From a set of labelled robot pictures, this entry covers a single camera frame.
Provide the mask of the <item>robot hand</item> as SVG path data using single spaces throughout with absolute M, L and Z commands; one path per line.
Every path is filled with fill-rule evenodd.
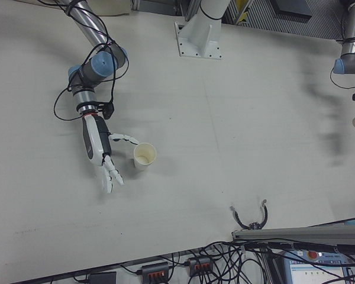
M 86 114 L 82 117 L 82 134 L 86 153 L 90 162 L 102 169 L 103 189 L 107 193 L 112 193 L 113 184 L 116 181 L 119 185 L 124 184 L 123 177 L 117 170 L 112 159 L 112 149 L 110 141 L 126 141 L 134 146 L 140 144 L 134 137 L 111 133 L 105 120 L 97 114 Z

